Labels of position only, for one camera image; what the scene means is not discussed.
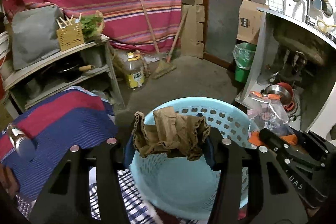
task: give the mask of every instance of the wooden broom handle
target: wooden broom handle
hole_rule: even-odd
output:
[[[177,39],[178,39],[179,36],[180,36],[180,32],[181,32],[182,26],[183,26],[183,24],[184,24],[184,22],[185,22],[185,19],[186,19],[186,17],[187,17],[187,13],[188,13],[188,10],[187,10],[186,13],[182,16],[180,25],[179,25],[179,27],[178,27],[178,29],[177,29],[176,35],[175,35],[174,40],[173,40],[173,44],[171,45],[171,48],[170,48],[170,51],[169,51],[169,55],[167,56],[167,62],[168,62],[168,63],[170,62],[171,55],[173,54],[173,51],[174,51],[174,48],[175,48]]]
[[[158,46],[158,44],[156,42],[155,34],[153,32],[152,25],[151,25],[151,23],[149,21],[149,18],[148,18],[148,14],[147,14],[145,3],[143,2],[143,0],[140,0],[140,2],[141,2],[142,9],[143,9],[143,13],[145,14],[145,18],[146,18],[146,21],[147,21],[147,25],[148,25],[149,31],[151,32],[151,36],[152,36],[152,40],[153,40],[153,43],[154,43],[155,50],[156,50],[157,54],[160,55],[159,46]]]

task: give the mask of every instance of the plastic bag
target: plastic bag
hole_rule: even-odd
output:
[[[247,116],[252,121],[249,135],[263,128],[267,128],[279,137],[292,134],[290,127],[287,126],[289,119],[280,102],[280,95],[252,91],[249,97],[253,99],[250,104],[251,109],[247,111]]]
[[[233,49],[233,58],[240,69],[249,70],[251,68],[256,45],[243,42],[236,45]]]

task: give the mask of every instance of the green vegetable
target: green vegetable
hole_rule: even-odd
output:
[[[84,40],[96,35],[98,24],[102,22],[102,20],[102,17],[96,17],[95,15],[81,17]]]

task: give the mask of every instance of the blue laundry basket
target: blue laundry basket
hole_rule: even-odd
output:
[[[207,123],[218,128],[226,138],[242,147],[251,148],[248,142],[249,119],[236,107],[206,97],[188,97],[173,100],[156,109],[172,106],[183,115],[202,113]],[[152,110],[145,124],[155,124]],[[142,196],[156,207],[181,218],[208,219],[216,197],[221,172],[213,172],[204,156],[189,161],[186,157],[168,159],[166,154],[142,158],[136,151],[130,165],[135,184]],[[248,169],[243,168],[240,207],[248,200]]]

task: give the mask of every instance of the broom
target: broom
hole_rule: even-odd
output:
[[[161,57],[161,53],[160,53],[158,44],[156,42],[156,38],[155,38],[153,29],[152,29],[152,25],[151,25],[151,23],[149,21],[149,18],[148,18],[148,14],[147,14],[147,10],[146,10],[144,1],[140,0],[140,2],[141,2],[142,9],[143,9],[143,13],[145,14],[145,18],[146,18],[146,21],[147,21],[147,25],[148,25],[149,31],[150,31],[151,36],[152,36],[152,40],[153,40],[153,43],[154,43],[154,47],[155,47],[156,53],[157,53],[157,55],[159,56],[159,59],[160,59],[159,60],[159,64],[158,64],[156,70],[152,74],[152,77],[154,79],[157,79],[157,78],[160,78],[161,76],[169,73],[170,71],[176,69],[176,66],[167,63],[166,61],[164,61],[164,57],[163,58]]]

